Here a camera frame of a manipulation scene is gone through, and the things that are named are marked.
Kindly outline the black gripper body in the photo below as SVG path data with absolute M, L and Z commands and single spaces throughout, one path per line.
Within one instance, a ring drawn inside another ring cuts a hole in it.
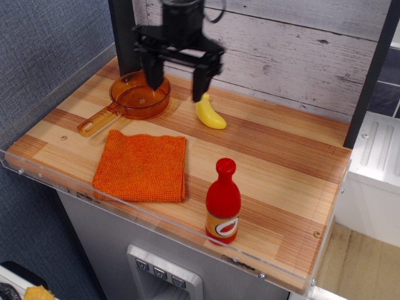
M 219 66 L 224 48 L 203 34 L 204 1 L 162 1 L 162 24 L 136 25 L 135 51 L 158 53 L 164 61 L 191 68 Z

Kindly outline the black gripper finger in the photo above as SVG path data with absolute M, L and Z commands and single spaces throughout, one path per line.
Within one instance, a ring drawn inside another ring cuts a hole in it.
M 198 103 L 209 89 L 211 79 L 219 74 L 219 66 L 199 65 L 193 72 L 192 99 Z
M 140 50 L 139 56 L 147 85 L 155 91 L 164 81 L 164 60 L 160 58 L 158 53 L 145 50 Z

